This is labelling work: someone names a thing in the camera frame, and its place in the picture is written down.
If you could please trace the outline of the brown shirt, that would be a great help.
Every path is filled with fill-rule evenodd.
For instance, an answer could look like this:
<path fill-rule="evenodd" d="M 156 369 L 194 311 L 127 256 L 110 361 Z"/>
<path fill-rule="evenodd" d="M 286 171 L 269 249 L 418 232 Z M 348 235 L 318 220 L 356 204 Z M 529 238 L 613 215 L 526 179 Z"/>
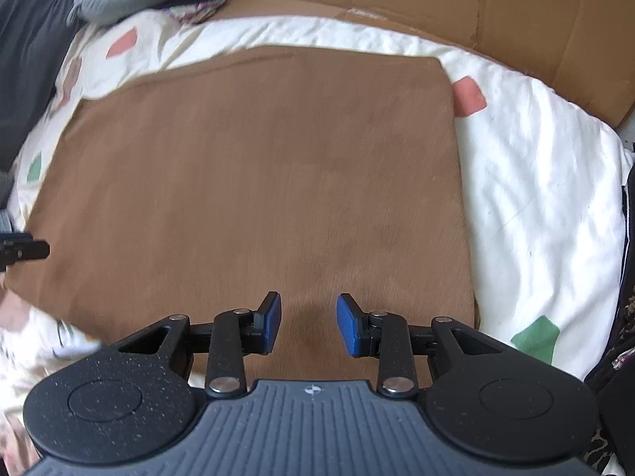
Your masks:
<path fill-rule="evenodd" d="M 282 300 L 249 378 L 372 379 L 339 294 L 414 324 L 475 320 L 453 90 L 434 57 L 258 47 L 83 101 L 8 285 L 111 343 L 173 314 Z"/>

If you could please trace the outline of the white patterned bed sheet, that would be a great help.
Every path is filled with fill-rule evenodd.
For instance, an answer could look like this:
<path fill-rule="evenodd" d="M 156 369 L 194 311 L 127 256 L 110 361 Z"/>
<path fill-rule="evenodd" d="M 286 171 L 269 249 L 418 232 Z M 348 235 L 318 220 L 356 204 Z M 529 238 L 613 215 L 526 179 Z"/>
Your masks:
<path fill-rule="evenodd" d="M 265 16 L 180 25 L 146 11 L 80 33 L 62 66 L 73 102 L 144 74 L 258 46 L 434 57 L 455 90 L 473 283 L 484 332 L 577 375 L 618 308 L 620 203 L 634 157 L 617 133 L 539 80 L 455 46 L 349 21 Z"/>

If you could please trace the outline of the dark grey cushion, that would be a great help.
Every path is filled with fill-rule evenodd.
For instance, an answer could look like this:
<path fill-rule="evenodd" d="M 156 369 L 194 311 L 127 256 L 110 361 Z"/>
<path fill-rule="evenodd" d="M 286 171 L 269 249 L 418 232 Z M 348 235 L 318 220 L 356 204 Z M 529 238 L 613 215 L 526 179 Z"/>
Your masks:
<path fill-rule="evenodd" d="M 73 0 L 1 0 L 1 170 L 11 170 L 45 112 L 80 27 L 67 25 Z"/>

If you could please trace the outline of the black knit garment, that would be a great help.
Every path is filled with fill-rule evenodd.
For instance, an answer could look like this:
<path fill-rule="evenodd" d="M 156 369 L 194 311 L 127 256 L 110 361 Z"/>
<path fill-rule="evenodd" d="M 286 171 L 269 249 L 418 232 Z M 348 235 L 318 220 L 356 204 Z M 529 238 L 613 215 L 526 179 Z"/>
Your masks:
<path fill-rule="evenodd" d="M 614 324 L 604 356 L 585 379 L 595 393 L 600 422 L 585 462 L 599 473 L 615 475 L 614 461 L 626 475 L 634 473 L 634 175 L 624 187 L 626 242 Z"/>

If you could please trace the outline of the large cardboard sheet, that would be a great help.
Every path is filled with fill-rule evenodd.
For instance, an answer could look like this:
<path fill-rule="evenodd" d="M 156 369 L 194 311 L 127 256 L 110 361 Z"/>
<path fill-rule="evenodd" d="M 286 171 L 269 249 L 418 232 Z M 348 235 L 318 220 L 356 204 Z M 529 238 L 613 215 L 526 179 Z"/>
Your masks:
<path fill-rule="evenodd" d="M 611 126 L 634 109 L 634 0 L 302 0 L 380 15 L 537 77 Z"/>

